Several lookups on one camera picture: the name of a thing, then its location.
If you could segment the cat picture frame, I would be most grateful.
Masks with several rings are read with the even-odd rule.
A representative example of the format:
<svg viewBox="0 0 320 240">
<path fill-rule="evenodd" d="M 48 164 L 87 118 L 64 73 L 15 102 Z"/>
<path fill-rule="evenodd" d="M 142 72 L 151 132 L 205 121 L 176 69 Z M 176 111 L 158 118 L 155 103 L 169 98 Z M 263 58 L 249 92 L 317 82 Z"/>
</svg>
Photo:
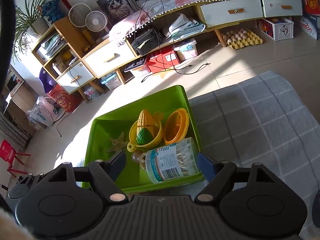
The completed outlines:
<svg viewBox="0 0 320 240">
<path fill-rule="evenodd" d="M 137 11 L 131 0 L 97 0 L 97 5 L 113 23 Z"/>
</svg>

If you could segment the yellow toy pot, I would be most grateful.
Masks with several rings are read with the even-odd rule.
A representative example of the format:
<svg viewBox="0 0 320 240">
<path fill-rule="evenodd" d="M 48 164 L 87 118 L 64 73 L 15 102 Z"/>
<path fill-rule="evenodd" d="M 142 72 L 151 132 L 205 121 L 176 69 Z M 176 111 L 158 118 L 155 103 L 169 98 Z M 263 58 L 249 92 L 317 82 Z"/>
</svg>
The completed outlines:
<svg viewBox="0 0 320 240">
<path fill-rule="evenodd" d="M 162 119 L 162 112 L 151 114 L 147 109 L 143 109 L 130 128 L 127 150 L 133 153 L 156 148 L 163 139 Z"/>
</svg>

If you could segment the brown toy starfish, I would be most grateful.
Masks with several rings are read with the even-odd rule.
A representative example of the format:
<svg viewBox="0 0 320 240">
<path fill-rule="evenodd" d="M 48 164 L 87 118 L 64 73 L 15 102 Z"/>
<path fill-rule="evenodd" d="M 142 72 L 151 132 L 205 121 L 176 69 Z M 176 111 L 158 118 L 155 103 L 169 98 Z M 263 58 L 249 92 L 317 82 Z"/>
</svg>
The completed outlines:
<svg viewBox="0 0 320 240">
<path fill-rule="evenodd" d="M 111 142 L 111 147 L 108 148 L 107 152 L 117 152 L 122 150 L 128 145 L 128 141 L 124 140 L 125 133 L 121 132 L 120 136 L 117 139 L 109 138 Z"/>
</svg>

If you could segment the black bag on shelf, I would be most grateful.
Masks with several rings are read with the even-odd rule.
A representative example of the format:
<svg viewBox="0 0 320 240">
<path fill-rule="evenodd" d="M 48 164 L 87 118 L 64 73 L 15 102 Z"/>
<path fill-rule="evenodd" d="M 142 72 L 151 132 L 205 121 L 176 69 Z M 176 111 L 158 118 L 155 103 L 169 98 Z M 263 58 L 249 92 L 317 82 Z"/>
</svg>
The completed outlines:
<svg viewBox="0 0 320 240">
<path fill-rule="evenodd" d="M 151 28 L 137 36 L 131 43 L 131 46 L 137 54 L 143 56 L 158 47 L 162 42 L 162 35 Z"/>
</svg>

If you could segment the clear cotton swab jar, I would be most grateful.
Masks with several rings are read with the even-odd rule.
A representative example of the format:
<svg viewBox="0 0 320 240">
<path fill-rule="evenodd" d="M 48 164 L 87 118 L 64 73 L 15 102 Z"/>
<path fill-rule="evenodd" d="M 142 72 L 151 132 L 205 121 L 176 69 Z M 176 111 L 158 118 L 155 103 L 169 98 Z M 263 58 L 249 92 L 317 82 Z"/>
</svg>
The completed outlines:
<svg viewBox="0 0 320 240">
<path fill-rule="evenodd" d="M 141 154 L 139 165 L 151 182 L 158 184 L 198 174 L 197 154 L 195 141 L 189 137 Z"/>
</svg>

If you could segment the pink lace cloth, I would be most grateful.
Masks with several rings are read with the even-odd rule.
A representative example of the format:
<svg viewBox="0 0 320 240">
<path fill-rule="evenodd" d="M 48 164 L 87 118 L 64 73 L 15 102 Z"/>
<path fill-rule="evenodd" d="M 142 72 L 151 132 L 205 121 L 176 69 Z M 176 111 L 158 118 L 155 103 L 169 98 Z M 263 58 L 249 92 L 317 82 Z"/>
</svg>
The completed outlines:
<svg viewBox="0 0 320 240">
<path fill-rule="evenodd" d="M 110 41 L 120 42 L 132 36 L 138 29 L 144 28 L 155 19 L 176 9 L 183 9 L 189 5 L 193 6 L 203 2 L 214 3 L 220 1 L 225 0 L 158 0 L 144 7 L 144 9 L 131 13 L 115 24 L 109 32 L 109 39 Z"/>
</svg>

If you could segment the potted green plant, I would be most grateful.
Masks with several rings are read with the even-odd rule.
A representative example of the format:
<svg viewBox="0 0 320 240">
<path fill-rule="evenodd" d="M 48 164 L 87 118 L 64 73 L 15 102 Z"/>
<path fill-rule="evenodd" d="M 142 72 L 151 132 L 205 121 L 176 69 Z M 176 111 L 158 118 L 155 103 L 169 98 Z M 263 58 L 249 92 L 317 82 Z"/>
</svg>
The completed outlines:
<svg viewBox="0 0 320 240">
<path fill-rule="evenodd" d="M 19 6 L 15 7 L 16 25 L 14 45 L 12 49 L 13 59 L 19 60 L 19 53 L 24 53 L 28 49 L 28 29 L 31 29 L 34 33 L 38 34 L 33 23 L 42 17 L 37 7 L 43 6 L 46 2 L 47 0 L 24 0 L 24 9 Z"/>
</svg>

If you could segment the white plastic bag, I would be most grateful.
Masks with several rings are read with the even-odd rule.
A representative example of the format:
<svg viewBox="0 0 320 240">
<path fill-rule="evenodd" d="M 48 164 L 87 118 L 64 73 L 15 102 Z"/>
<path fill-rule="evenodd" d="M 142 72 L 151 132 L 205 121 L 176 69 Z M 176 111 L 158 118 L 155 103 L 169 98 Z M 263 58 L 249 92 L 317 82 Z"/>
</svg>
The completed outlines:
<svg viewBox="0 0 320 240">
<path fill-rule="evenodd" d="M 58 112 L 45 97 L 40 95 L 32 109 L 27 111 L 27 115 L 47 127 L 52 127 L 53 123 L 57 120 Z"/>
</svg>

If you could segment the white fan grille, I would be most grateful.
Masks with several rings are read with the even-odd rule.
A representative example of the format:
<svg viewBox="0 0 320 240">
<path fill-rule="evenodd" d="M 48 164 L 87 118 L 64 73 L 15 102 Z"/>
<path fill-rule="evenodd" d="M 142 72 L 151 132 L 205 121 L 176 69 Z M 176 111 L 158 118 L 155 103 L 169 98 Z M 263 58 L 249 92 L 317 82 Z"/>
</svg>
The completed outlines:
<svg viewBox="0 0 320 240">
<path fill-rule="evenodd" d="M 83 28 L 86 26 L 86 17 L 91 12 L 88 5 L 84 3 L 78 3 L 71 7 L 68 12 L 68 18 L 72 25 L 77 28 Z"/>
</svg>

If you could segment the yellow egg tray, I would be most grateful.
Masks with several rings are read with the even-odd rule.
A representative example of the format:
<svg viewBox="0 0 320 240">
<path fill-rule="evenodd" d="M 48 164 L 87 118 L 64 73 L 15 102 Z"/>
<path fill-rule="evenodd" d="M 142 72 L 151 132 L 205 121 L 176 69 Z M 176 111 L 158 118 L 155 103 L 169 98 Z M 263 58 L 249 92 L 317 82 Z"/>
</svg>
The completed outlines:
<svg viewBox="0 0 320 240">
<path fill-rule="evenodd" d="M 249 29 L 231 30 L 222 34 L 222 38 L 234 50 L 263 44 L 263 39 Z"/>
</svg>

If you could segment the green plastic bin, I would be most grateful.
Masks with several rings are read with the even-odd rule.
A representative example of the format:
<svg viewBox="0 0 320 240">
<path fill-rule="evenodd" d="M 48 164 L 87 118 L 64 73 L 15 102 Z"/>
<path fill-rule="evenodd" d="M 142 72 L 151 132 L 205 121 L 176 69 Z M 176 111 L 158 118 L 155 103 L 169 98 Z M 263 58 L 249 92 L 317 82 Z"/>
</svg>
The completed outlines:
<svg viewBox="0 0 320 240">
<path fill-rule="evenodd" d="M 200 134 L 182 86 L 172 86 L 96 118 L 85 164 L 124 150 L 116 179 L 125 193 L 143 193 L 204 180 L 196 166 Z"/>
</svg>

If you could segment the white desk fan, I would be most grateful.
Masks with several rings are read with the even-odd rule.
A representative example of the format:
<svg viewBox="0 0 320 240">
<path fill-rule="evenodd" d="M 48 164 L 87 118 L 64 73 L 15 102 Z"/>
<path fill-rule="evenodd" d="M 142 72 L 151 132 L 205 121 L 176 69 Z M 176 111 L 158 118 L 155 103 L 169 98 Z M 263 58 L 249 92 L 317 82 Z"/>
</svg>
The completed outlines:
<svg viewBox="0 0 320 240">
<path fill-rule="evenodd" d="M 100 10 L 90 12 L 85 19 L 86 27 L 92 32 L 100 32 L 108 24 L 107 16 Z"/>
</svg>

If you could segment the grey checked tablecloth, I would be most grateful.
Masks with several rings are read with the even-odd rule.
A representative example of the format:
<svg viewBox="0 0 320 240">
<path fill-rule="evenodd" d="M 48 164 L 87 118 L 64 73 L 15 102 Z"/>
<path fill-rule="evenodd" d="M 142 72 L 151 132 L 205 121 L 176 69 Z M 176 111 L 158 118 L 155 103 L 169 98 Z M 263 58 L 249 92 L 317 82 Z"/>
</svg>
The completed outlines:
<svg viewBox="0 0 320 240">
<path fill-rule="evenodd" d="M 192 210 L 205 239 L 319 239 L 319 123 L 269 71 L 191 99 L 213 162 L 209 202 Z"/>
</svg>

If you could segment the yellow toy corn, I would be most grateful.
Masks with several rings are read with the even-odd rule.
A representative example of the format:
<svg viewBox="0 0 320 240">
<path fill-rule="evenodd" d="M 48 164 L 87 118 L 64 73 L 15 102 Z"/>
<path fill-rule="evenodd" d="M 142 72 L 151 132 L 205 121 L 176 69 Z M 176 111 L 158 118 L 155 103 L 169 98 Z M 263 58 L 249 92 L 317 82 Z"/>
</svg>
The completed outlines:
<svg viewBox="0 0 320 240">
<path fill-rule="evenodd" d="M 155 138 L 155 125 L 150 112 L 143 109 L 137 120 L 136 141 L 139 145 L 146 145 Z"/>
</svg>

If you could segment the orange toy bowl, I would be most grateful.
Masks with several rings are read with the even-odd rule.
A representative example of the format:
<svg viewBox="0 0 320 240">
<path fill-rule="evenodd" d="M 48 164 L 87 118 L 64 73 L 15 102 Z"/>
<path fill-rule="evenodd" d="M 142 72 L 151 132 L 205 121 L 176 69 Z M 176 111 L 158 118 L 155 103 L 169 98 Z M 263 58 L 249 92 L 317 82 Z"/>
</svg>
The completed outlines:
<svg viewBox="0 0 320 240">
<path fill-rule="evenodd" d="M 190 124 L 189 113 L 185 108 L 174 111 L 167 119 L 163 129 L 165 145 L 179 142 L 185 138 Z"/>
</svg>

